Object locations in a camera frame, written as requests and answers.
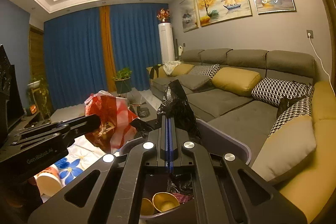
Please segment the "orange curtain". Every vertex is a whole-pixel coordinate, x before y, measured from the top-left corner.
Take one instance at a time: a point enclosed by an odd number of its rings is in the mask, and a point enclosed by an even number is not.
[[[104,64],[106,72],[106,80],[109,88],[109,92],[116,91],[116,85],[113,81],[113,77],[116,76],[116,66],[114,64],[113,48],[112,48],[112,36],[110,25],[110,7],[99,7],[100,12],[100,29],[101,29],[101,43],[103,47]]]

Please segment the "houndstooth pillow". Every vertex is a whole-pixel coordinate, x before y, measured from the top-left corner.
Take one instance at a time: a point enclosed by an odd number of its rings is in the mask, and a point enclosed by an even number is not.
[[[190,72],[190,75],[206,75],[211,79],[215,74],[221,69],[219,64],[209,65],[209,66],[195,66]]]
[[[312,98],[314,87],[297,82],[289,82],[273,78],[264,78],[252,90],[252,97],[273,106],[278,107],[280,99],[298,98],[306,95]]]
[[[275,121],[271,132],[268,136],[272,135],[280,127],[282,127],[286,122],[289,122],[295,117],[309,115],[311,116],[311,98],[306,97],[296,102],[294,105],[289,107],[285,112],[283,112],[279,118]]]

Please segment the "sailboat painting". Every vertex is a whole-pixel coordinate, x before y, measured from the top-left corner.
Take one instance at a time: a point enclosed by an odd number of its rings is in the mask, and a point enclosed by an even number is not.
[[[180,10],[182,16],[183,32],[197,29],[197,17],[194,0],[184,0],[180,3]]]
[[[197,0],[201,26],[251,16],[249,0]]]

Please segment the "yellow tree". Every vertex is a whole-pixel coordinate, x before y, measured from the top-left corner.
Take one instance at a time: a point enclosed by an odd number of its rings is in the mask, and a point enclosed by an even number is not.
[[[212,5],[215,4],[217,0],[198,0],[198,8],[200,10],[203,10],[205,8],[206,12],[207,12],[207,15],[209,14],[208,13],[208,8]]]

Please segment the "sofa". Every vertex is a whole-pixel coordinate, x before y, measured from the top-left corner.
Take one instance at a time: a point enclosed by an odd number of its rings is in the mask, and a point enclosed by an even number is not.
[[[300,52],[218,48],[185,51],[181,60],[195,66],[220,64],[221,68],[258,72],[261,78],[315,85],[311,110],[316,150],[298,174],[275,187],[303,211],[308,223],[320,223],[334,204],[336,98],[329,82],[316,83],[314,58]],[[152,93],[162,99],[167,85],[178,78],[166,75],[160,67],[159,75],[151,80]],[[252,166],[276,121],[278,108],[213,85],[198,90],[183,88],[197,118],[249,146]]]

